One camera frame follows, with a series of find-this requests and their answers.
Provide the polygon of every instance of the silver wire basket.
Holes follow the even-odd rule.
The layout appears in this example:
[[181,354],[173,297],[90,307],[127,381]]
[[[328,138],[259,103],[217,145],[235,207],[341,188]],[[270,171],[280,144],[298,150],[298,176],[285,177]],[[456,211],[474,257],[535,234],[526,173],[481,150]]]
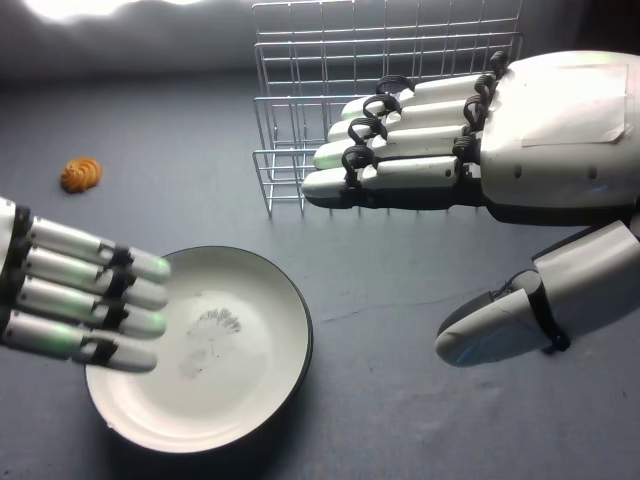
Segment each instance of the silver wire basket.
[[414,82],[488,70],[520,58],[523,0],[312,0],[253,6],[261,149],[253,162],[269,215],[294,202],[313,154],[344,105],[389,74]]

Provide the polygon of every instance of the gray wall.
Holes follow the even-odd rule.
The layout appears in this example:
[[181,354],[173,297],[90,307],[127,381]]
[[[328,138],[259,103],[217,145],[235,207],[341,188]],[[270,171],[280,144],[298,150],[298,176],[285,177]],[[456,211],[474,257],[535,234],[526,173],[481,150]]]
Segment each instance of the gray wall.
[[[390,9],[415,10],[416,0],[390,0]],[[365,7],[381,0],[362,0]],[[487,11],[513,10],[517,0],[486,0]],[[203,0],[189,6],[139,2],[111,18],[52,24],[22,0],[0,2],[0,79],[253,68],[253,0]],[[528,0],[519,29],[526,56],[571,48],[587,0]],[[448,0],[423,0],[426,19],[446,12]],[[456,0],[475,15],[479,0]],[[286,23],[284,18],[273,19]],[[328,14],[327,22],[339,21]]]

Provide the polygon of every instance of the bright light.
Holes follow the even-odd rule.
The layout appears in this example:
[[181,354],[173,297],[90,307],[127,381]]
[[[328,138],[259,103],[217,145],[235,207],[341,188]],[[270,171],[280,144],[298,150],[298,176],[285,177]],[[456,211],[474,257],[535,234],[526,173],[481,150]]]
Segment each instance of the bright light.
[[[107,16],[128,3],[144,0],[23,0],[33,12],[53,21],[74,17]],[[189,5],[202,0],[159,0],[175,5]]]

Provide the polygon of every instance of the gray tabletop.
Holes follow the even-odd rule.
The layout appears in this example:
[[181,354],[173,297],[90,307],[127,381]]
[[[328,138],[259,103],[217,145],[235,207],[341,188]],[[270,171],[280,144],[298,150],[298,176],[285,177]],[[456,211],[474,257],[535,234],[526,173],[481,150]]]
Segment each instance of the gray tabletop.
[[[253,75],[92,84],[0,98],[0,194],[158,254],[255,251],[309,304],[311,369],[290,408],[246,441],[167,457],[107,430],[82,368],[0,351],[0,479],[637,479],[638,317],[565,354],[455,369],[433,350],[446,315],[575,229],[486,211],[269,219],[251,162]],[[58,186],[75,156],[103,182]]]

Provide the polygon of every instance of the gray tablecloth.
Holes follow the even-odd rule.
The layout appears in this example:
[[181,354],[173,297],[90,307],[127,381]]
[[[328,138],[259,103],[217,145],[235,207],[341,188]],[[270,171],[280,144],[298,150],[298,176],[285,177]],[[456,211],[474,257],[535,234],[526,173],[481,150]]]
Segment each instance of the gray tablecloth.
[[[637,479],[638,318],[565,354],[471,369],[435,332],[463,301],[575,229],[487,212],[335,212],[269,219],[251,162],[255,77],[5,92],[0,195],[158,254],[255,251],[297,283],[315,351],[300,394],[241,444],[167,457],[107,430],[82,368],[0,351],[0,479]],[[61,167],[98,158],[102,184],[68,196]]]

